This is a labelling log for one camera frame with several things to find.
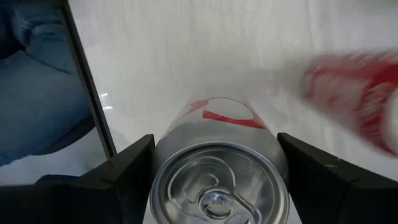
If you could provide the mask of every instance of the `jeans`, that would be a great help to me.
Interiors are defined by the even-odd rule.
[[[0,3],[0,166],[43,151],[90,116],[48,1]]]

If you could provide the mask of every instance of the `blurred red can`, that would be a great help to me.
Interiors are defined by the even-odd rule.
[[[398,52],[331,55],[305,75],[305,97],[398,155]]]

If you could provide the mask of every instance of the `person's leg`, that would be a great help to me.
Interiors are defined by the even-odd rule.
[[[56,13],[37,1],[13,9],[25,51],[0,60],[0,166],[45,149],[90,115]]]

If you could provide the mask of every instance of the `aluminum can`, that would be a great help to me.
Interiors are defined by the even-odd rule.
[[[390,154],[398,153],[398,52],[320,57],[304,78],[305,97]]]
[[[196,98],[154,152],[150,206],[157,223],[285,223],[288,167],[245,101]]]

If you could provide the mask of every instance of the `silver can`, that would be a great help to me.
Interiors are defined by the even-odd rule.
[[[195,100],[154,152],[157,223],[285,223],[288,167],[276,138],[246,102]]]

